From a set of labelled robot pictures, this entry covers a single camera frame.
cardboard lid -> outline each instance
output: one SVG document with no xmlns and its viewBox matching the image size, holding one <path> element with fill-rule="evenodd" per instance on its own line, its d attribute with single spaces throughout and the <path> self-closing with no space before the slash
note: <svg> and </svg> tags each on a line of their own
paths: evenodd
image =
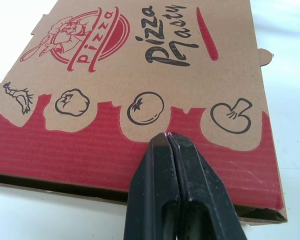
<svg viewBox="0 0 300 240">
<path fill-rule="evenodd" d="M 1 174 L 127 191 L 173 131 L 235 204 L 283 208 L 249 1 L 59 0 L 32 34 L 0 83 Z"/>
</svg>

red logo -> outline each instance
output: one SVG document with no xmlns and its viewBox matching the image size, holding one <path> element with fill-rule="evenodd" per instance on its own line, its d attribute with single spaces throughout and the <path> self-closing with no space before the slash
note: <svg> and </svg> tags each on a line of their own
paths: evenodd
<svg viewBox="0 0 300 240">
<path fill-rule="evenodd" d="M 23 62 L 41 49 L 39 57 L 50 52 L 59 62 L 68 64 L 73 71 L 80 64 L 88 65 L 88 71 L 96 71 L 96 62 L 118 51 L 130 33 L 128 20 L 119 14 L 119 9 L 96 11 L 68 16 L 54 24 L 39 45 L 27 51 Z"/>
</svg>

pizza box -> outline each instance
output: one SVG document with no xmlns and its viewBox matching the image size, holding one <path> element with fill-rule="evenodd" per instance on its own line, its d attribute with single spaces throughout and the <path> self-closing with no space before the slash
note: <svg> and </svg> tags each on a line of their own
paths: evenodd
<svg viewBox="0 0 300 240">
<path fill-rule="evenodd" d="M 31 34 L 0 83 L 0 183 L 124 202 L 176 132 L 243 222 L 287 221 L 249 1 L 59 0 Z"/>
</svg>

brown cardboard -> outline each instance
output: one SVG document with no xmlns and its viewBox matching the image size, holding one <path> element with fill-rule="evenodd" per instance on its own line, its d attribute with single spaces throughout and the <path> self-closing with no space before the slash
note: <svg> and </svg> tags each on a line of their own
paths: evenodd
<svg viewBox="0 0 300 240">
<path fill-rule="evenodd" d="M 51 36 L 51 34 L 48 34 L 47 29 L 50 30 L 50 26 L 56 24 L 56 21 L 58 22 L 58 20 L 67 16 L 77 16 L 79 13 L 87 12 L 93 2 L 86 1 L 86 4 L 80 4 L 73 8 L 71 2 L 65 4 L 65 2 L 59 1 L 51 13 L 42 18 L 42 21 L 34 29 L 32 32 L 34 36 L 23 54 L 35 48 L 45 36 Z M 123 134 L 129 139 L 139 142 L 148 142 L 157 133 L 167 130 L 172 106 L 181 108 L 187 113 L 190 108 L 206 107 L 210 109 L 218 103 L 227 103 L 234 106 L 239 98 L 243 98 L 253 104 L 253 107 L 247 110 L 248 117 L 251 119 L 249 131 L 244 134 L 226 132 L 211 121 L 211 115 L 208 111 L 202 117 L 201 129 L 203 129 L 203 134 L 207 139 L 213 143 L 235 150 L 252 150 L 259 144 L 261 139 L 261 113 L 268 113 L 263 83 L 260 80 L 254 80 L 261 79 L 254 26 L 252 21 L 242 24 L 241 18 L 230 17 L 228 19 L 224 12 L 227 12 L 227 9 L 231 8 L 233 3 L 221 2 L 219 1 L 217 4 L 207 2 L 208 6 L 203 3 L 196 5 L 205 17 L 206 25 L 214 44 L 217 46 L 217 51 L 220 53 L 218 61 L 210 59 L 202 36 L 193 34 L 198 32 L 194 9 L 188 7 L 186 9 L 176 8 L 176 10 L 170 10 L 165 8 L 166 3 L 158 3 L 152 8 L 156 16 L 168 14 L 166 10 L 178 11 L 177 13 L 182 13 L 185 16 L 182 19 L 186 20 L 186 27 L 188 27 L 190 33 L 192 32 L 191 37 L 183 39 L 174 33 L 174 31 L 180 31 L 182 28 L 169 25 L 169 22 L 173 22 L 171 20 L 166 21 L 165 27 L 168 28 L 169 26 L 169 30 L 164 31 L 165 39 L 183 40 L 183 43 L 186 44 L 200 43 L 202 45 L 198 49 L 192 47 L 179 48 L 191 64 L 189 67 L 173 66 L 159 62 L 148 63 L 145 56 L 139 53 L 145 53 L 149 47 L 154 45 L 144 41 L 138 42 L 134 37 L 130 37 L 124 47 L 111 55 L 109 59 L 97 62 L 94 74 L 88 73 L 86 65 L 79 65 L 78 63 L 73 71 L 66 71 L 67 66 L 63 64 L 61 67 L 62 63 L 57 62 L 49 52 L 43 53 L 39 57 L 38 54 L 45 49 L 42 46 L 31 58 L 17 61 L 2 84 L 11 82 L 11 87 L 17 90 L 28 88 L 33 95 L 32 108 L 36 107 L 39 95 L 52 94 L 51 102 L 44 111 L 48 130 L 76 132 L 90 124 L 97 114 L 97 109 L 92 108 L 89 108 L 80 118 L 59 114 L 55 109 L 55 102 L 67 90 L 81 90 L 83 94 L 89 96 L 91 105 L 111 101 L 114 106 L 122 106 L 120 125 Z M 139 4 L 140 9 L 147 5 L 146 2 L 135 3 L 131 1 L 131 3 L 135 7 Z M 130 15 L 132 14 L 136 19 L 145 17 L 141 11 L 132 11 L 128 2 L 107 1 L 104 4 L 100 3 L 100 8 L 104 9 L 103 11 L 114 11 L 114 8 L 109 7 L 111 5 L 118 6 L 120 12 L 124 13 L 127 18 L 131 18 Z M 234 12 L 229 16 L 240 14 L 242 19 L 250 19 L 249 8 L 249 3 L 242 1 L 241 7 L 234 8 Z M 90 16 L 89 18 L 94 20 L 96 16 Z M 129 24 L 131 36 L 143 37 L 144 31 L 139 20 L 130 21 Z M 223 36 L 228 36 L 229 41 L 224 41 Z M 82 76 L 84 76 L 85 81 L 78 81 Z M 185 80 L 185 76 L 189 80 L 186 85 L 181 82 Z M 164 99 L 164 111 L 152 124 L 136 125 L 129 120 L 127 109 L 134 98 L 143 92 L 155 92 L 160 95 Z M 0 113 L 13 124 L 21 127 L 29 119 L 32 112 L 20 115 L 20 109 L 16 107 L 15 102 L 13 98 L 7 99 L 7 95 L 3 92 L 2 85 L 0 85 Z M 244 109 L 247 103 L 245 101 L 241 101 L 241 103 Z M 149 109 L 149 112 L 156 114 L 157 111 L 159 113 L 161 108 L 160 106 L 157 107 L 158 109 Z M 227 125 L 226 122 L 222 122 L 228 119 L 228 117 L 224 117 L 224 114 L 228 114 L 227 109 L 224 109 L 224 111 L 226 112 L 223 112 L 222 109 L 220 111 L 216 110 L 217 116 L 215 117 L 217 121 L 221 121 L 221 124 Z M 238 128 L 244 129 L 244 125 L 247 124 L 244 118 L 241 118 L 241 121 L 239 118 L 235 121 L 238 121 L 236 123 L 236 125 L 239 125 Z"/>
</svg>

white table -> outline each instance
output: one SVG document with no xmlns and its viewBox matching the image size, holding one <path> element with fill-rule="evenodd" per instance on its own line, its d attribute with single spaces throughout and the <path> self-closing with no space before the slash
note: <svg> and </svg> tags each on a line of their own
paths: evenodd
<svg viewBox="0 0 300 240">
<path fill-rule="evenodd" d="M 0 81 L 56 0 L 0 0 Z M 251 0 L 288 223 L 244 226 L 249 240 L 300 240 L 300 0 Z M 126 207 L 0 186 L 0 240 L 122 240 Z"/>
</svg>

